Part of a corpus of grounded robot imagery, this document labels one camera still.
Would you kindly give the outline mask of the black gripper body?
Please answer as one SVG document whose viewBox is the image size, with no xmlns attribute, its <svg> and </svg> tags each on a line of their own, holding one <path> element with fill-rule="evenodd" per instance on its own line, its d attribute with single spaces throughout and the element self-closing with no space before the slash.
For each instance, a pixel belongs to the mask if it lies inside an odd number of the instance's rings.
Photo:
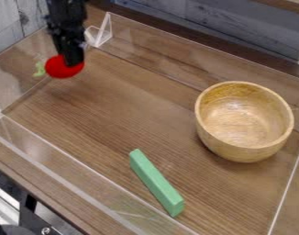
<svg viewBox="0 0 299 235">
<path fill-rule="evenodd" d="M 57 38 L 83 40 L 83 22 L 87 19 L 85 0 L 45 0 L 48 30 Z"/>
</svg>

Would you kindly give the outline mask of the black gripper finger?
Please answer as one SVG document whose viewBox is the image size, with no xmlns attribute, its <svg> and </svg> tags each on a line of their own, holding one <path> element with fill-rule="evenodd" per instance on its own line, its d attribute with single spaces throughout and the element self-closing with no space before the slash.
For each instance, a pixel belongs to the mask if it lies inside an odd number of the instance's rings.
<svg viewBox="0 0 299 235">
<path fill-rule="evenodd" d="M 76 39 L 60 37 L 53 39 L 57 54 L 63 56 L 67 67 L 76 66 L 84 60 L 81 43 Z"/>
</svg>

